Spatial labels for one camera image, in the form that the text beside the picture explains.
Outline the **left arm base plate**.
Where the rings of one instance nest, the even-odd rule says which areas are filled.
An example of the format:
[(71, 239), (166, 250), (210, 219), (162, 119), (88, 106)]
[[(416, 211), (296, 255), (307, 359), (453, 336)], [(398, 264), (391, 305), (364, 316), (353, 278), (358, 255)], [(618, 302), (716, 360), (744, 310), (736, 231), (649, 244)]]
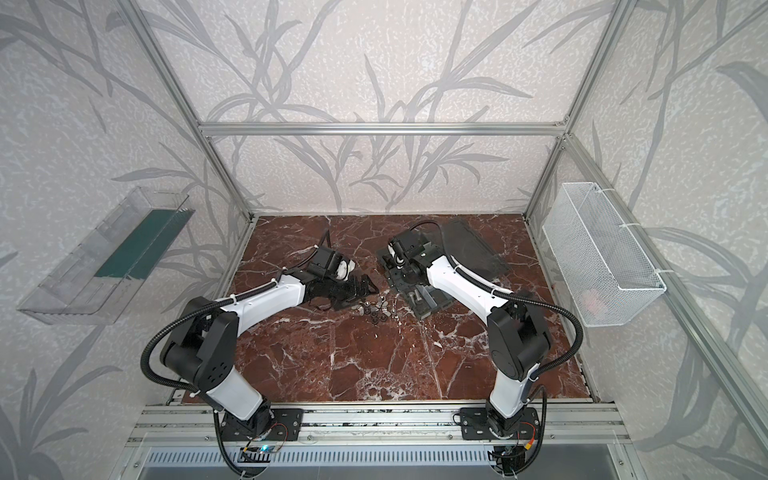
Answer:
[(222, 439), (229, 441), (296, 441), (302, 425), (304, 410), (276, 408), (257, 411), (249, 420), (240, 420), (229, 412), (220, 423)]

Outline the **grey plastic organizer box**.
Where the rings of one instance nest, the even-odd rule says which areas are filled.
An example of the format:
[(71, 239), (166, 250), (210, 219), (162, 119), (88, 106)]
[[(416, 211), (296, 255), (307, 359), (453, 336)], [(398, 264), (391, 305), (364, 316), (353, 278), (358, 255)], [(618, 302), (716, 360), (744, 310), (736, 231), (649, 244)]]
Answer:
[(501, 296), (507, 289), (494, 283), (509, 270), (507, 263), (465, 222), (422, 220), (405, 231), (422, 233), (438, 245), (438, 257), (427, 270), (428, 286), (394, 288), (390, 284), (385, 267), (387, 244), (398, 234), (376, 252), (376, 257), (389, 287), (416, 318), (423, 320), (458, 302), (485, 320), (492, 308), (507, 302)]

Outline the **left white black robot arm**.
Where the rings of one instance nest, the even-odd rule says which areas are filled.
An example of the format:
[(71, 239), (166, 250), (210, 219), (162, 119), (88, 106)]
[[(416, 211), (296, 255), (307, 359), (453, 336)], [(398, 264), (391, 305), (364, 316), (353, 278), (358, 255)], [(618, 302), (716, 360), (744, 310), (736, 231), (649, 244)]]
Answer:
[(377, 295), (373, 280), (354, 269), (349, 257), (317, 245), (306, 259), (264, 285), (219, 300), (196, 297), (149, 340), (141, 371), (155, 384), (197, 395), (226, 421), (259, 436), (274, 420), (270, 402), (235, 368), (239, 337), (269, 317), (315, 299), (340, 311)]

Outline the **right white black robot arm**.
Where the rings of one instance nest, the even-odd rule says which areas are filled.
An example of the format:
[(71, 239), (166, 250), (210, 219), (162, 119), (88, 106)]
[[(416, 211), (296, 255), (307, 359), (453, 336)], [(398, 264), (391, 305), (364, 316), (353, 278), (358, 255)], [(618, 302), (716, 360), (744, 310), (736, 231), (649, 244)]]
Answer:
[[(427, 224), (442, 228), (436, 221), (424, 220), (389, 240), (390, 263), (407, 284), (440, 290), (484, 321), (489, 356), (497, 369), (486, 412), (495, 434), (508, 437), (533, 396), (531, 386), (543, 373), (568, 362), (580, 350), (583, 324), (558, 305), (498, 286), (462, 265), (450, 253), (444, 234), (437, 245), (417, 231)], [(545, 309), (567, 319), (575, 332), (569, 349), (551, 361), (545, 360), (553, 346)]]

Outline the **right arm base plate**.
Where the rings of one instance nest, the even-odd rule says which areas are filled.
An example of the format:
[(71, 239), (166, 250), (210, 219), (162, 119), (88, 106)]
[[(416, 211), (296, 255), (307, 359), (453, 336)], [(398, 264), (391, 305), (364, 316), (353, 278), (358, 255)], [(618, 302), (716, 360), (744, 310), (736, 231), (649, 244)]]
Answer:
[(524, 406), (510, 418), (491, 408), (461, 408), (453, 415), (463, 440), (511, 440), (531, 442), (538, 438), (541, 420), (535, 408)]

